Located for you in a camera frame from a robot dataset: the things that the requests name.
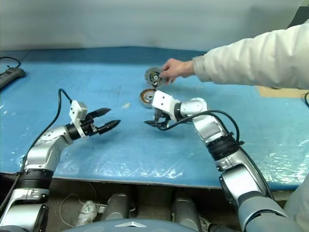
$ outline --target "black cable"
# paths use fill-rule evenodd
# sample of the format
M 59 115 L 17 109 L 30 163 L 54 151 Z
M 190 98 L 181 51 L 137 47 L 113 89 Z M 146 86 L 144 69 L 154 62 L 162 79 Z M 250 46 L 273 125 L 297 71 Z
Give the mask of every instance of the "black cable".
M 28 149 L 26 155 L 23 157 L 23 163 L 21 165 L 21 168 L 20 168 L 20 171 L 17 172 L 17 177 L 13 183 L 13 185 L 11 186 L 10 190 L 9 190 L 9 193 L 6 195 L 4 201 L 2 202 L 1 206 L 0 206 L 0 213 L 2 213 L 2 211 L 5 209 L 10 197 L 11 197 L 11 194 L 13 192 L 13 190 L 15 189 L 15 186 L 17 185 L 18 181 L 19 181 L 19 178 L 24 170 L 24 167 L 25 167 L 25 164 L 26 164 L 26 161 L 27 161 L 27 155 L 29 153 L 29 151 L 34 147 L 34 145 L 36 144 L 36 142 L 39 140 L 39 138 L 56 122 L 56 120 L 58 119 L 59 115 L 60 115 L 60 111 L 61 111 L 61 93 L 63 93 L 67 98 L 68 100 L 70 101 L 70 103 L 72 102 L 72 99 L 68 96 L 68 94 L 66 93 L 66 91 L 62 88 L 60 88 L 58 90 L 58 109 L 57 109 L 57 113 L 56 113 L 56 116 L 55 118 L 48 124 L 48 126 L 36 137 L 36 139 L 33 141 L 33 143 L 31 144 L 30 148 Z
M 308 98 L 307 98 L 308 95 L 309 95 L 309 92 L 305 94 L 304 100 L 305 100 L 305 104 L 309 107 Z
M 21 65 L 20 61 L 14 57 L 0 57 L 0 59 L 13 59 L 17 61 L 18 65 L 15 67 L 16 69 Z
M 274 200 L 274 197 L 270 191 L 270 188 L 268 186 L 267 181 L 265 180 L 264 176 L 262 175 L 260 169 L 257 167 L 257 165 L 255 164 L 255 162 L 252 160 L 252 158 L 249 156 L 249 154 L 240 146 L 240 142 L 239 142 L 239 138 L 240 138 L 240 132 L 239 132 L 239 127 L 236 123 L 236 121 L 232 118 L 232 116 L 230 116 L 228 113 L 221 111 L 221 110 L 207 110 L 189 117 L 186 117 L 184 119 L 179 120 L 178 122 L 174 123 L 173 125 L 167 127 L 167 128 L 161 128 L 159 127 L 159 124 L 157 121 L 155 121 L 155 126 L 161 130 L 161 131 L 168 131 L 174 127 L 176 127 L 177 125 L 181 124 L 181 123 L 185 123 L 188 121 L 191 121 L 193 118 L 197 117 L 197 116 L 201 116 L 201 115 L 210 115 L 213 116 L 215 119 L 217 119 L 219 121 L 219 123 L 222 125 L 223 129 L 226 131 L 226 133 L 230 134 L 229 131 L 227 130 L 225 124 L 223 123 L 223 121 L 215 114 L 213 113 L 219 113 L 219 114 L 223 114 L 226 117 L 228 117 L 228 119 L 230 119 L 230 121 L 233 123 L 235 130 L 236 130 L 236 140 L 233 138 L 233 136 L 231 136 L 231 138 L 234 140 L 234 142 L 238 145 L 239 149 L 244 153 L 244 155 L 247 157 L 247 159 L 252 163 L 253 167 L 256 169 L 256 172 L 258 173 L 258 175 L 260 176 L 265 188 L 266 188 L 266 195 Z

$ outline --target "table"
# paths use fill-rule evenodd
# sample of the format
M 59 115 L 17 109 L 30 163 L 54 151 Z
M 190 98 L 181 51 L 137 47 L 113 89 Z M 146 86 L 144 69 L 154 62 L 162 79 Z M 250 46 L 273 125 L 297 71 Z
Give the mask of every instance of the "table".
M 112 109 L 97 125 L 113 119 L 121 123 L 66 148 L 55 177 L 219 187 L 220 173 L 193 125 L 165 132 L 151 128 L 143 121 L 151 120 L 154 111 L 138 98 L 148 88 L 143 76 L 149 67 L 170 57 L 188 60 L 200 54 L 141 47 L 2 52 L 20 59 L 27 76 L 1 91 L 0 171 L 19 170 L 28 147 L 56 114 L 57 90 L 64 88 L 89 111 Z M 1 70 L 6 64 L 14 66 L 1 60 Z M 239 125 L 243 147 L 273 190 L 295 189 L 308 173 L 309 110 L 301 99 L 262 98 L 255 87 L 201 83 L 196 77 L 179 78 L 161 90 L 181 101 L 202 97 L 211 109 L 228 112 Z M 55 126 L 70 122 L 69 108 L 64 98 Z

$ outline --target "human hand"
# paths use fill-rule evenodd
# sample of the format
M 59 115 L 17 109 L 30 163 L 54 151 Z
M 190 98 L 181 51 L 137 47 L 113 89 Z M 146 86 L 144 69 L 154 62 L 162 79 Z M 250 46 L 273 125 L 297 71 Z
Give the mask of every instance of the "human hand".
M 194 75 L 193 61 L 180 61 L 169 59 L 162 67 L 161 77 L 166 79 L 166 84 L 173 83 L 177 77 L 184 78 Z

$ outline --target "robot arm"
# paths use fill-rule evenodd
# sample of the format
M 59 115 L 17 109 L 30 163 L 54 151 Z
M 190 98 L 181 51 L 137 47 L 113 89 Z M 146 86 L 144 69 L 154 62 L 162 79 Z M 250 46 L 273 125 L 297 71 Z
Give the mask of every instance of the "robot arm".
M 287 219 L 286 213 L 271 198 L 267 182 L 249 155 L 241 148 L 241 143 L 232 137 L 221 120 L 212 113 L 216 111 L 208 110 L 203 99 L 193 98 L 180 102 L 157 90 L 152 106 L 155 109 L 154 121 L 146 123 L 160 130 L 172 128 L 173 125 L 169 125 L 170 120 L 178 123 L 185 122 L 186 118 L 192 120 L 218 171 L 222 173 L 219 177 L 220 184 L 228 201 L 238 209 L 242 231 L 267 231 L 261 230 L 260 227 L 264 225 L 260 221 L 265 219 L 265 215 L 271 215 L 267 218 L 273 217 L 272 222 L 276 223 Z M 165 118 L 165 121 L 158 122 L 160 118 Z M 289 222 L 290 226 L 286 226 L 286 231 L 299 231 L 292 220 Z
M 71 101 L 72 122 L 46 131 L 29 150 L 19 181 L 2 214 L 0 226 L 18 226 L 26 231 L 45 231 L 49 185 L 60 160 L 62 150 L 74 140 L 103 134 L 116 127 L 120 120 L 113 120 L 102 127 L 94 125 L 94 118 L 110 111 L 101 108 L 87 114 L 84 103 Z

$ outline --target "white puffer jacket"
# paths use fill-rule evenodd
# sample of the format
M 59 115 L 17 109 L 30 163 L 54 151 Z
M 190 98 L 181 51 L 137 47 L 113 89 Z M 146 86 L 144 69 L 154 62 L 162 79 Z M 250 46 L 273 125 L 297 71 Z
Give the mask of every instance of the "white puffer jacket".
M 309 22 L 215 48 L 193 62 L 202 82 L 309 89 Z

